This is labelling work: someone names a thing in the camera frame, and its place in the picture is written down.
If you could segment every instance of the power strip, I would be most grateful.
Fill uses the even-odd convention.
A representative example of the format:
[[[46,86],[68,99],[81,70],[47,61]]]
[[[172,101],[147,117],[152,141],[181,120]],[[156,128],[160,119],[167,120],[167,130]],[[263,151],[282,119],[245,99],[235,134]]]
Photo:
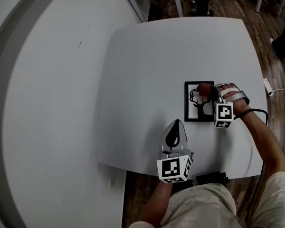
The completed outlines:
[[[272,87],[270,86],[270,83],[269,83],[268,79],[264,78],[263,82],[264,82],[264,85],[265,85],[265,90],[266,90],[267,95],[268,96],[273,96],[274,92],[272,90]]]

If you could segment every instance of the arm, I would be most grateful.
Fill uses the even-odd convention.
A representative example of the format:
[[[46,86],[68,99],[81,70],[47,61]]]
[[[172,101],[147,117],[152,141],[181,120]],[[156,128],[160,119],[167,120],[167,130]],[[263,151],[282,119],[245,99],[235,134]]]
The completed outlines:
[[[141,221],[148,222],[155,228],[161,225],[161,221],[167,211],[173,184],[160,181],[150,200],[142,211]]]
[[[254,112],[246,114],[241,119],[252,135],[268,177],[279,171],[285,172],[285,156],[270,129]]]
[[[227,88],[235,87],[234,85],[223,85],[220,91]],[[207,96],[211,94],[211,86],[208,84],[201,84],[198,87],[199,94]],[[227,98],[235,95],[237,92],[229,92],[224,95]],[[233,110],[235,114],[244,113],[250,107],[246,104],[243,98],[233,101]],[[242,121],[250,131],[252,138],[256,144],[256,148],[264,162],[268,176],[283,171],[285,172],[285,156],[281,150],[280,144],[270,129],[263,123],[263,121],[254,113],[250,112],[244,115]]]

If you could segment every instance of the shoe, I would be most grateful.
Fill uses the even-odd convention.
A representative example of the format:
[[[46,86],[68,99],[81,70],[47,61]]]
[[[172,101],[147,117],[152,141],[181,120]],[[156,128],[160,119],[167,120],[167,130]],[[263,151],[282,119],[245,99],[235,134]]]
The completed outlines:
[[[191,9],[191,13],[197,14],[198,13],[198,8]]]
[[[271,44],[271,47],[272,47],[273,51],[274,51],[275,54],[278,56],[278,54],[276,53],[276,50],[275,50],[274,46],[272,45],[272,42],[273,42],[273,41],[274,41],[274,40],[273,40],[272,38],[269,39],[269,42],[270,42],[270,44]]]

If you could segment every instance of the black picture frame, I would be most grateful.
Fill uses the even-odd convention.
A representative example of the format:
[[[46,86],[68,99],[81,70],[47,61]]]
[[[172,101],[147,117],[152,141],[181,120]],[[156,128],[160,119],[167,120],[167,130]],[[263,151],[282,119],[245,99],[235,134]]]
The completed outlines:
[[[214,85],[214,81],[187,81],[185,82],[185,122],[213,122],[214,119],[212,117],[211,120],[199,119],[199,118],[189,118],[189,85],[199,85],[201,83],[206,83],[210,85]]]

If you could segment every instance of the hand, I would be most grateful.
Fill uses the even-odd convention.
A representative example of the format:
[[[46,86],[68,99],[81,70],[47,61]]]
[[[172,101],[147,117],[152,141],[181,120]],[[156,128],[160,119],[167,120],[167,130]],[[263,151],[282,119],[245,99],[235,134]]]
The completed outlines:
[[[223,91],[224,89],[227,89],[227,88],[235,88],[235,85],[234,84],[223,85],[222,87],[219,87],[218,89],[220,91]],[[199,91],[200,96],[210,96],[211,95],[211,85],[209,85],[209,84],[201,83],[198,86],[197,90]],[[238,93],[238,91],[231,91],[231,92],[225,94],[223,96],[223,98],[224,99],[228,98],[229,96],[235,95],[237,93]],[[246,101],[244,98],[240,98],[240,99],[233,101],[234,114],[237,114],[237,115],[242,114],[249,109],[250,109],[250,107],[246,104]]]

